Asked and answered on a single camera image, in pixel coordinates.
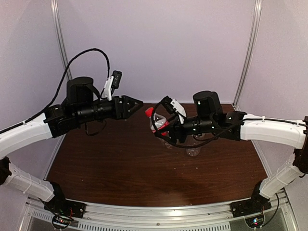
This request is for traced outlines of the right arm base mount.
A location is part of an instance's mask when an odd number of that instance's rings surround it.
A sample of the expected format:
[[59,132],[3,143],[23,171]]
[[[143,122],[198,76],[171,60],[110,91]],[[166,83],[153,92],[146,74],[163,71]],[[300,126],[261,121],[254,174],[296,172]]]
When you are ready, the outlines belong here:
[[230,204],[233,217],[244,216],[246,225],[252,229],[264,227],[264,211],[272,208],[270,200],[260,195],[260,185],[261,181],[255,185],[251,198]]

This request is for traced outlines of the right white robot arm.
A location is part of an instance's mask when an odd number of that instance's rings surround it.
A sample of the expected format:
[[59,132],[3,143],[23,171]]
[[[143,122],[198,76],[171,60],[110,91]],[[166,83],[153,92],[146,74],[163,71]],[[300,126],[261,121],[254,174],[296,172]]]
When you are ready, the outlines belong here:
[[214,91],[201,91],[193,96],[197,115],[187,117],[184,107],[168,96],[155,107],[162,105],[172,122],[163,119],[155,121],[155,111],[149,114],[151,130],[154,135],[174,147],[186,148],[188,136],[212,134],[212,138],[198,140],[193,148],[198,148],[218,138],[234,141],[267,141],[284,144],[294,148],[291,157],[275,174],[256,185],[252,197],[247,201],[247,209],[257,212],[276,192],[303,177],[308,172],[308,120],[282,120],[256,116],[241,111],[224,113],[218,94]]

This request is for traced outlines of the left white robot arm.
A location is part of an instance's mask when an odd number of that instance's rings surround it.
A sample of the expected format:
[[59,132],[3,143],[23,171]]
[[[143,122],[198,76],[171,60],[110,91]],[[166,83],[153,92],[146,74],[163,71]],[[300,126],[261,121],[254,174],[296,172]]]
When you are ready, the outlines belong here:
[[0,183],[49,202],[59,214],[69,210],[69,202],[60,187],[24,172],[15,166],[8,154],[32,143],[57,138],[92,121],[125,120],[143,106],[143,102],[129,96],[113,96],[120,78],[111,76],[103,94],[94,87],[90,77],[77,77],[67,82],[66,98],[61,104],[49,106],[37,117],[0,133]]

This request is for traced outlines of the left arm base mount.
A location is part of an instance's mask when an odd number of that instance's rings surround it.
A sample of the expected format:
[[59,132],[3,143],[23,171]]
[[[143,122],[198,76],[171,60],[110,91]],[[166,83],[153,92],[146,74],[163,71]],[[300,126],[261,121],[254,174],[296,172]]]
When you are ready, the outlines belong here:
[[53,214],[51,224],[56,230],[62,231],[74,221],[74,218],[83,218],[86,204],[67,200],[60,185],[55,182],[49,182],[53,187],[53,198],[42,203],[44,209]]

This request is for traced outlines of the red bottle cap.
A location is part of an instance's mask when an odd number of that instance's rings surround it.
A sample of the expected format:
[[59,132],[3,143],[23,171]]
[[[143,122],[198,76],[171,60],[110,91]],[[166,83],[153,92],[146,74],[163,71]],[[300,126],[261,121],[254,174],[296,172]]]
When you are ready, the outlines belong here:
[[148,118],[151,118],[154,112],[154,108],[153,107],[149,107],[146,111],[145,114]]

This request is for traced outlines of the clear cola bottle red label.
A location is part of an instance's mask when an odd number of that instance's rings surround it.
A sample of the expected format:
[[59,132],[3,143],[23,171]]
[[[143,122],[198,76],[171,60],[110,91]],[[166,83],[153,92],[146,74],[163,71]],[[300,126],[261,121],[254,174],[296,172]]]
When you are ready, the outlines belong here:
[[[150,119],[150,129],[151,129],[151,131],[153,133],[155,133],[155,129],[154,129],[153,123],[151,121],[152,116],[154,117],[154,124],[156,125],[158,130],[160,130],[161,128],[164,128],[167,125],[169,125],[169,122],[167,121],[167,119],[163,115],[154,113],[154,108],[153,107],[149,107],[145,111],[145,114]],[[169,144],[168,142],[166,142],[164,139],[162,139],[162,138],[157,138],[157,139],[160,140],[160,142],[162,143],[162,145],[165,148],[172,149],[172,145]]]

